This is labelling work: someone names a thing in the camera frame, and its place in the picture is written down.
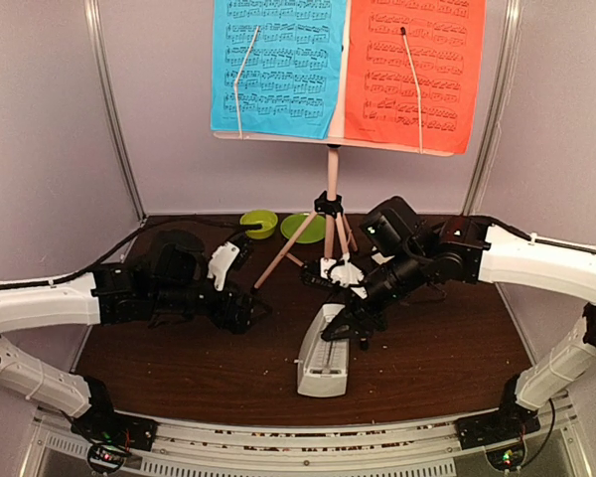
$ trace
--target green bowl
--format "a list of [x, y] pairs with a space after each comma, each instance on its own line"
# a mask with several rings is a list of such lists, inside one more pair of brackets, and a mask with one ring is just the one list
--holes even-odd
[[[280, 231], [286, 239], [290, 239], [298, 230], [298, 228], [305, 222], [309, 214], [294, 214], [282, 221]], [[325, 237], [326, 220], [322, 216], [316, 218], [309, 224], [300, 237], [296, 240], [297, 243], [316, 243]]]
[[240, 223], [244, 226], [262, 224], [262, 229], [246, 232], [251, 239], [262, 240], [273, 235], [278, 225], [278, 216], [271, 211], [251, 211], [240, 218]]

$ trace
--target sheet music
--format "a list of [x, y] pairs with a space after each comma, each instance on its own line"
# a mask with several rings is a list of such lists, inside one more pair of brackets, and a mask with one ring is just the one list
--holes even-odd
[[216, 0], [212, 130], [324, 139], [338, 100], [346, 0]]
[[485, 0], [367, 0], [352, 3], [345, 136], [461, 154], [472, 130]]

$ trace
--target blue paper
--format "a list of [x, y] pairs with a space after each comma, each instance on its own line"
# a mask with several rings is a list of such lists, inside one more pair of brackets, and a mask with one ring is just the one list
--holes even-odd
[[215, 0], [212, 130], [325, 139], [338, 102], [346, 0]]

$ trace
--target orange paper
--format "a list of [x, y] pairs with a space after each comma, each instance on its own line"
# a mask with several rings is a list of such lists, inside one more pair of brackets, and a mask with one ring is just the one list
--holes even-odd
[[462, 154], [472, 131], [485, 0], [354, 0], [345, 137]]

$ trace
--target black mounting bracket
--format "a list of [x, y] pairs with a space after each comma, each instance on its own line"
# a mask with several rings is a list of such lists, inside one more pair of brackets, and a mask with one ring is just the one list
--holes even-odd
[[343, 212], [342, 208], [342, 196], [337, 195], [336, 199], [330, 201], [327, 199], [327, 191], [324, 191], [318, 199], [314, 201], [314, 210], [318, 214], [325, 214], [335, 218], [338, 214]]

